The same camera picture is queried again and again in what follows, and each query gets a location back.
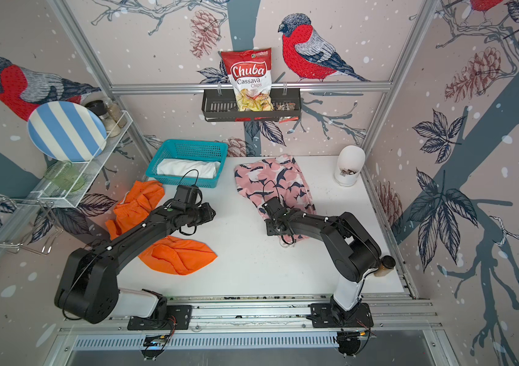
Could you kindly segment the pink patterned garment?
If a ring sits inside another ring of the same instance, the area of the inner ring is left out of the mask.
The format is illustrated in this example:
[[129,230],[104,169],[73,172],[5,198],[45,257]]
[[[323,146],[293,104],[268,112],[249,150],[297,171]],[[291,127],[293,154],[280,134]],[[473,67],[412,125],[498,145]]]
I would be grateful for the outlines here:
[[234,169],[234,178],[237,192],[250,200],[266,221],[269,215],[264,205],[272,198],[285,209],[317,213],[309,185],[293,156],[240,164]]

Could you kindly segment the white shorts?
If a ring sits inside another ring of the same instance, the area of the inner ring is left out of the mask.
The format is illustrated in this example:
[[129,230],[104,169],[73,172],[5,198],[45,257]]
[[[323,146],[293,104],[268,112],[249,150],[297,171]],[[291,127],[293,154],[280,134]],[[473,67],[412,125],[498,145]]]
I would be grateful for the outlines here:
[[164,159],[154,169],[157,175],[184,178],[213,179],[218,175],[220,162],[198,160]]

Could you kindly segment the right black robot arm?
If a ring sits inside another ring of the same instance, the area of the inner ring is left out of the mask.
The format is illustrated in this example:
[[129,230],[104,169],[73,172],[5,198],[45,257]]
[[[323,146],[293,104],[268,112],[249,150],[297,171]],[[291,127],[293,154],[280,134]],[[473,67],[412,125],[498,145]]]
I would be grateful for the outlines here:
[[333,305],[348,313],[362,302],[362,289],[367,276],[381,266],[382,252],[375,240],[356,217],[319,216],[299,209],[284,207],[272,198],[262,205],[267,214],[265,225],[270,236],[296,236],[319,240],[326,247],[340,280],[333,293]]

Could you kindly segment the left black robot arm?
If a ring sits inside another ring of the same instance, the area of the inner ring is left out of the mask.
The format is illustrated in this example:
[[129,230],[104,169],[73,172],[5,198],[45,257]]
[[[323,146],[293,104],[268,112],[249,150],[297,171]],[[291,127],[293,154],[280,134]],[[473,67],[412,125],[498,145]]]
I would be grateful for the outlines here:
[[54,304],[63,315],[91,324],[107,319],[117,306],[117,276],[156,241],[186,227],[213,221],[216,212],[202,201],[201,189],[179,185],[174,198],[155,208],[137,226],[93,249],[77,249],[66,262]]

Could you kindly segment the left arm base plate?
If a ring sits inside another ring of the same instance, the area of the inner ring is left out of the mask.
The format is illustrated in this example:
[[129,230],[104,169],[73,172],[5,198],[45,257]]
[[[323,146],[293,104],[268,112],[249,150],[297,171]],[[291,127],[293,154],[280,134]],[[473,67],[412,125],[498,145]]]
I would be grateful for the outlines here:
[[189,328],[191,318],[191,305],[163,305],[150,317],[130,317],[127,329],[129,331],[186,330]]

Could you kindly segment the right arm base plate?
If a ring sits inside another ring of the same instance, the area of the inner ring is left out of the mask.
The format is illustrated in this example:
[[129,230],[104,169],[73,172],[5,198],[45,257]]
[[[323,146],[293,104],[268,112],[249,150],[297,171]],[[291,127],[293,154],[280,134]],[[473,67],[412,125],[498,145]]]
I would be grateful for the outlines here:
[[360,303],[351,310],[344,310],[335,302],[313,303],[311,312],[306,318],[312,322],[316,329],[329,328],[372,328],[374,322],[370,307],[367,303]]

